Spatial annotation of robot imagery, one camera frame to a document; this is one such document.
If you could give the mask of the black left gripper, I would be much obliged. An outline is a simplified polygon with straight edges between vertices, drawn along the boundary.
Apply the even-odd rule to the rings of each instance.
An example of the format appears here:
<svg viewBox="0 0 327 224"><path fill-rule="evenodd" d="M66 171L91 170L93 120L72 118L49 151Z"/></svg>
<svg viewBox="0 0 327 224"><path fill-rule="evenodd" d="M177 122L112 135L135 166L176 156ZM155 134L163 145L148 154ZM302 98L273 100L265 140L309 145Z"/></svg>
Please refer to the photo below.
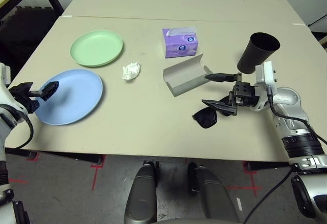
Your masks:
<svg viewBox="0 0 327 224"><path fill-rule="evenodd" d="M9 92L14 94L14 99L23 105L29 114L34 113L40 106L39 101L33 98L40 97L47 101L57 91L59 81L49 82L41 91L30 91L32 85L33 82L24 82L9 89Z"/></svg>

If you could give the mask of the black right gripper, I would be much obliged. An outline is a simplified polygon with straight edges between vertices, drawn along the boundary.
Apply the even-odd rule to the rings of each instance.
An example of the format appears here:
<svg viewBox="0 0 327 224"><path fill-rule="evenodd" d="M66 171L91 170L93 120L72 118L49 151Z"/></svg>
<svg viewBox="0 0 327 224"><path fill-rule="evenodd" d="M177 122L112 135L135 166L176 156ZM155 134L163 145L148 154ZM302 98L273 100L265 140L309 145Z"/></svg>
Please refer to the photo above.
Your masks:
<svg viewBox="0 0 327 224"><path fill-rule="evenodd" d="M241 107L253 107L257 105L259 97L255 95L255 87L248 82L242 81L242 74L215 73L208 74L205 79L214 82L235 82L232 91L229 92L228 104L222 101L203 100L208 107L218 111L224 116L236 116L237 109Z"/></svg>

